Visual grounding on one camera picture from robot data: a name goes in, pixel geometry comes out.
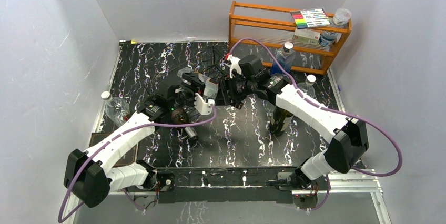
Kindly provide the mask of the dark green wine bottle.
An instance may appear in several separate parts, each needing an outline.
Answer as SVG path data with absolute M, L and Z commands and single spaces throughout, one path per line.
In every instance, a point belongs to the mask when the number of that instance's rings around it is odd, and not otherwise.
M 189 124 L 190 117 L 187 112 L 180 107 L 172 111 L 171 122 L 173 124 Z M 196 142 L 199 139 L 197 132 L 193 127 L 184 127 L 183 130 L 187 133 L 192 142 Z

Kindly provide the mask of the clear square liquor bottle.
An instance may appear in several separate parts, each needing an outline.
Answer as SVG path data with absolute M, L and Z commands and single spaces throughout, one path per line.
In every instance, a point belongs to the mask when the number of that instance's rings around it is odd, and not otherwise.
M 189 67 L 184 67 L 177 72 L 177 76 L 179 77 L 179 74 L 182 72 L 197 72 L 197 71 L 195 71 Z M 205 95 L 208 98 L 207 101 L 209 99 L 215 100 L 215 98 L 217 97 L 217 94 L 218 94 L 218 89 L 219 89 L 218 81 L 209 77 L 209 79 L 206 82 L 206 88 L 205 88 Z

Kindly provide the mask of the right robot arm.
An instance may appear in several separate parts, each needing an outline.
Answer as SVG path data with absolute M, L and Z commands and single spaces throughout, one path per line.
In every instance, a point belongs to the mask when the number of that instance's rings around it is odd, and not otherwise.
M 346 174 L 368 150 L 366 125 L 353 116 L 330 110 L 302 89 L 295 87 L 288 72 L 271 74 L 260 58 L 248 55 L 237 58 L 227 55 L 229 73 L 219 77 L 216 105 L 242 106 L 251 94 L 275 106 L 269 126 L 272 134 L 284 131 L 291 117 L 297 117 L 316 130 L 328 148 L 307 158 L 287 179 L 295 188 L 310 189 L 317 179 L 333 171 Z

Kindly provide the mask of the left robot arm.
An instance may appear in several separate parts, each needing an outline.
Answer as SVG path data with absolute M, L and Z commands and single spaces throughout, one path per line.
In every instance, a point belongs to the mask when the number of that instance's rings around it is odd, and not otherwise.
M 76 149 L 69 154 L 64 185 L 90 208 L 99 205 L 112 191 L 132 186 L 153 190 L 158 184 L 153 166 L 138 161 L 116 167 L 116 162 L 160 127 L 197 126 L 174 116 L 188 106 L 201 115 L 211 114 L 217 93 L 218 82 L 198 72 L 167 76 L 142 106 L 108 137 L 85 151 Z

